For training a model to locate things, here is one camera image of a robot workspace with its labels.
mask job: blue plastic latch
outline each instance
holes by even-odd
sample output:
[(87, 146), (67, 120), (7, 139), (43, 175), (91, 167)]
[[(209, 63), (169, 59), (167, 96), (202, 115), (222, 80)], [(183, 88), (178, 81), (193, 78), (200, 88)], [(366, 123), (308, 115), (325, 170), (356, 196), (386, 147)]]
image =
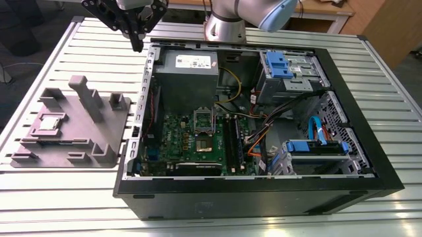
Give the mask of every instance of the blue plastic latch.
[(349, 153), (349, 144), (348, 144), (348, 142), (342, 142), (342, 148), (344, 148), (345, 153), (348, 154)]
[(289, 61), (281, 52), (268, 52), (266, 62), (269, 63), (269, 67), (272, 69), (272, 77), (288, 79), (294, 77), (289, 69)]
[(286, 147), (289, 152), (294, 151), (293, 144), (290, 142), (286, 143)]
[(272, 161), (272, 164), (269, 166), (269, 170), (272, 170), (272, 168), (273, 168), (274, 164), (277, 163), (278, 159), (280, 159), (280, 154), (277, 154), (277, 156), (274, 157), (274, 159)]
[(309, 152), (310, 146), (308, 141), (292, 141), (296, 152)]

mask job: sticker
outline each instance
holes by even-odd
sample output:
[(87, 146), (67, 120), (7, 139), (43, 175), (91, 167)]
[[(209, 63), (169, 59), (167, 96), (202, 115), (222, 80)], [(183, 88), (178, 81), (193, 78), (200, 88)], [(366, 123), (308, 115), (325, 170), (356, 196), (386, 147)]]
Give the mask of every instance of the sticker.
[(177, 68), (212, 68), (212, 57), (198, 55), (178, 55)]
[(265, 170), (266, 164), (265, 164), (264, 160), (260, 161), (260, 167), (261, 167), (262, 170)]
[(274, 153), (274, 152), (277, 152), (277, 150), (278, 150), (278, 147), (273, 146), (269, 153)]
[(293, 72), (301, 72), (301, 68), (300, 68), (300, 67), (290, 67), (290, 70), (292, 70)]
[(257, 104), (257, 95), (252, 95), (252, 103)]

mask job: yellow cable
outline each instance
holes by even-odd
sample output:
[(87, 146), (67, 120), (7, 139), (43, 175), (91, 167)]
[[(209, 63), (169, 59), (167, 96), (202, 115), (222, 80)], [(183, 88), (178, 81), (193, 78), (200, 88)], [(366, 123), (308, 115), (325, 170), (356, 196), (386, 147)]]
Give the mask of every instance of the yellow cable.
[(224, 69), (225, 71), (228, 71), (228, 72), (233, 75), (233, 77), (237, 79), (238, 84), (240, 84), (240, 89), (238, 89), (238, 93), (237, 93), (237, 95), (236, 95), (232, 99), (229, 99), (229, 100), (225, 100), (225, 101), (217, 101), (217, 102), (216, 102), (216, 103), (228, 103), (228, 102), (233, 101), (236, 98), (238, 98), (238, 96), (241, 95), (242, 82), (241, 82), (241, 79), (238, 78), (238, 76), (234, 74), (234, 72), (233, 72), (233, 71), (230, 71), (228, 68), (224, 68), (224, 67), (220, 67), (220, 68), (221, 68), (221, 69)]

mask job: power supply label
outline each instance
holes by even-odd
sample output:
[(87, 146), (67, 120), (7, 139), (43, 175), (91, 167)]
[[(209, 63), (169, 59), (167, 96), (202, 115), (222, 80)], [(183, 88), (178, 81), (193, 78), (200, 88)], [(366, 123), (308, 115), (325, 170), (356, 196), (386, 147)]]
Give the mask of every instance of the power supply label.
[(212, 57), (200, 55), (178, 55), (177, 68), (212, 69)]

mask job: motherboard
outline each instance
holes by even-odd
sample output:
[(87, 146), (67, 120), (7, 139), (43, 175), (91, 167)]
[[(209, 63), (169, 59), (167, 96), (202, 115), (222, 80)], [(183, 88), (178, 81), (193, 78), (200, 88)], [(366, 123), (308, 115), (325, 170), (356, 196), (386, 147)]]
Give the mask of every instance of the motherboard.
[[(198, 130), (208, 127), (213, 127), (208, 132)], [(177, 165), (204, 164), (212, 169), (218, 167), (220, 175), (254, 175), (256, 162), (244, 159), (249, 134), (246, 117), (167, 114), (161, 146), (147, 150), (149, 174), (165, 176)]]

